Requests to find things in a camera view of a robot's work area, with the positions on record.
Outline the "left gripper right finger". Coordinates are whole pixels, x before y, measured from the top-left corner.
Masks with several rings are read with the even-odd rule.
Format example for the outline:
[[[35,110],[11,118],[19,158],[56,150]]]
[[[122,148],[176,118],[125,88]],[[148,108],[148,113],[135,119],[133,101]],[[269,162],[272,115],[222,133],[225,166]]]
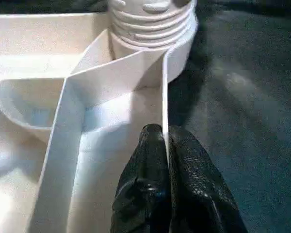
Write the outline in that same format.
[[[173,233],[245,233],[247,228],[222,174],[195,136],[169,127]]]

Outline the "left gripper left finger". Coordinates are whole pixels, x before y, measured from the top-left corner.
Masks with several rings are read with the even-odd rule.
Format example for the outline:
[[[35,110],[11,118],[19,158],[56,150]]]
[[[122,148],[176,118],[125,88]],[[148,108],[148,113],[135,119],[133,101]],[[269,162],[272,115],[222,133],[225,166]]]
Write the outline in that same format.
[[[171,188],[165,141],[159,124],[145,125],[117,185],[113,233],[167,233]]]

